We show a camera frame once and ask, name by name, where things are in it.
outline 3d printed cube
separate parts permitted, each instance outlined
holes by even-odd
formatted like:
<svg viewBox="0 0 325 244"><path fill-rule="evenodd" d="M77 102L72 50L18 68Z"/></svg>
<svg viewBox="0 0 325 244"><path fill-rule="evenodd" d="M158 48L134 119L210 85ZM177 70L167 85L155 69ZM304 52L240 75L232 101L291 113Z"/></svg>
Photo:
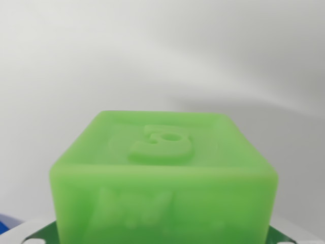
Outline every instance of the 3d printed cube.
<svg viewBox="0 0 325 244"><path fill-rule="evenodd" d="M215 113L101 112L50 178L61 244L264 244L277 187Z"/></svg>

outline translucent green plastic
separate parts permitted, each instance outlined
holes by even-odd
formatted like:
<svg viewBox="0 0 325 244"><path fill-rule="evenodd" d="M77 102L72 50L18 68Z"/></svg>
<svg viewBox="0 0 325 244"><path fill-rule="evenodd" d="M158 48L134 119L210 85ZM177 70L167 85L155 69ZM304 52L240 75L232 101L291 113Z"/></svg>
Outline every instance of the translucent green plastic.
<svg viewBox="0 0 325 244"><path fill-rule="evenodd" d="M277 186L215 113L101 112L50 178L61 244L264 244Z"/></svg>

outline white wall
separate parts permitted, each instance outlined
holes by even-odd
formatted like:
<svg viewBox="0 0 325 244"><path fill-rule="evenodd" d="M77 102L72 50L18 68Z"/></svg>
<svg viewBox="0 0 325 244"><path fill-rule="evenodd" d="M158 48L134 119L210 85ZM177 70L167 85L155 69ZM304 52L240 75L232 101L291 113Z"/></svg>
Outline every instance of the white wall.
<svg viewBox="0 0 325 244"><path fill-rule="evenodd" d="M275 211L325 238L322 1L0 2L0 212L101 110L229 114L277 168Z"/></svg>

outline white surface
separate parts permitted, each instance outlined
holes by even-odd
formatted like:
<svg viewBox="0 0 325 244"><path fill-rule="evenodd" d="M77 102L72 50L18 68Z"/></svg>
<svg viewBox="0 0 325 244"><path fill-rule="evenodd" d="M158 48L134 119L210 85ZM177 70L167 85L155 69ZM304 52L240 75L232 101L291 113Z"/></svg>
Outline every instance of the white surface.
<svg viewBox="0 0 325 244"><path fill-rule="evenodd" d="M325 244L320 238L279 216L272 217L271 226L296 241L297 244Z"/></svg>
<svg viewBox="0 0 325 244"><path fill-rule="evenodd" d="M0 235L0 244L21 244L26 237L34 234L38 230L42 229L49 223L55 220L52 215L44 215L35 219L29 220L14 229L11 229L2 235ZM31 239L23 244L43 244L44 240Z"/></svg>
<svg viewBox="0 0 325 244"><path fill-rule="evenodd" d="M325 238L323 1L0 1L0 212L52 211L48 170L101 110L230 115Z"/></svg>

